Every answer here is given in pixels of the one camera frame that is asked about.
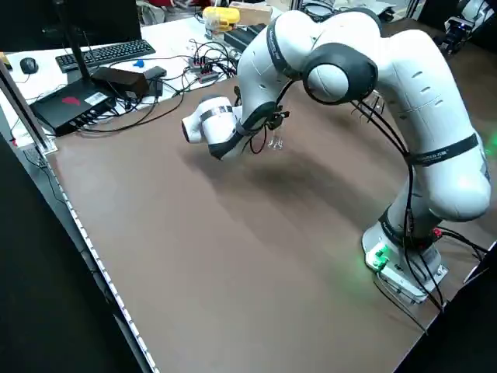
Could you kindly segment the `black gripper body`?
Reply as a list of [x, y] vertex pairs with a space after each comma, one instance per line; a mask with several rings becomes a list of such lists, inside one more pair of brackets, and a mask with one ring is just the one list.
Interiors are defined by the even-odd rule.
[[445, 54], [456, 54], [473, 33], [474, 22], [452, 16], [444, 25], [446, 36], [443, 40], [443, 51]]

